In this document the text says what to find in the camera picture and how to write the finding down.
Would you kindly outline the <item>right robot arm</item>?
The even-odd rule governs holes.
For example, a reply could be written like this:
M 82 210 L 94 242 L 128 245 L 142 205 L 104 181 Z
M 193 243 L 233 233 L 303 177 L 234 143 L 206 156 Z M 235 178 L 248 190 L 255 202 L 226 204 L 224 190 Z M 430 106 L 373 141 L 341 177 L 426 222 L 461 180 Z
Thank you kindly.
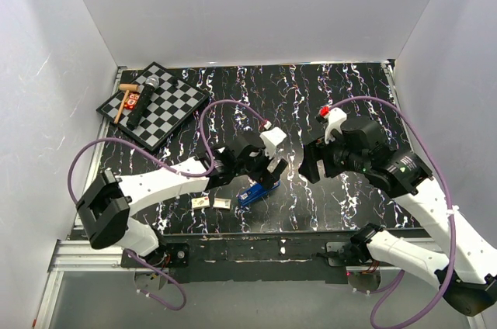
M 411 213 L 438 244 L 434 253 L 393 236 L 369 223 L 339 251 L 341 259 L 369 265 L 382 261 L 440 288 L 449 282 L 443 298 L 456 311 L 473 317 L 496 302 L 496 249 L 485 241 L 458 210 L 447 207 L 447 197 L 424 161 L 413 151 L 394 150 L 379 123 L 366 118 L 340 117 L 325 135 L 303 146 L 300 175 L 309 182 L 345 171 L 365 176 Z

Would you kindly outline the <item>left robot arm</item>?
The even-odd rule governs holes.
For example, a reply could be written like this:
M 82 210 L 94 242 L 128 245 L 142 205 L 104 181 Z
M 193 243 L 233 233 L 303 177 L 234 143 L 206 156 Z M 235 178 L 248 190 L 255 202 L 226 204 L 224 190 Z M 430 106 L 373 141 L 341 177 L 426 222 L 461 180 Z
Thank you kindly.
M 271 189 L 287 167 L 287 162 L 280 160 L 274 170 L 269 170 L 286 138 L 279 127 L 274 127 L 218 144 L 212 148 L 213 171 L 207 170 L 210 160 L 207 153 L 202 153 L 171 169 L 123 177 L 110 170 L 99 173 L 76 203 L 91 247 L 101 250 L 119 246 L 135 253 L 147 266 L 160 265 L 168 254 L 165 239 L 152 226 L 135 220 L 134 214 L 167 199 L 228 185 L 239 176 Z

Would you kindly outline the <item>blue stapler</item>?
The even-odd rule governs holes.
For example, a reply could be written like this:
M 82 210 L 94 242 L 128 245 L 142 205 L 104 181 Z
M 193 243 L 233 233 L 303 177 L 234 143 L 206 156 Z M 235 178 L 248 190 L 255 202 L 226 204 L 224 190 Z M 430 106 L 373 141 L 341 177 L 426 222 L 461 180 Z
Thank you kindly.
M 237 196 L 238 203 L 240 206 L 248 206 L 268 195 L 279 186 L 280 181 L 276 182 L 269 189 L 264 189 L 259 183 L 254 184 L 249 189 L 245 190 L 242 194 Z

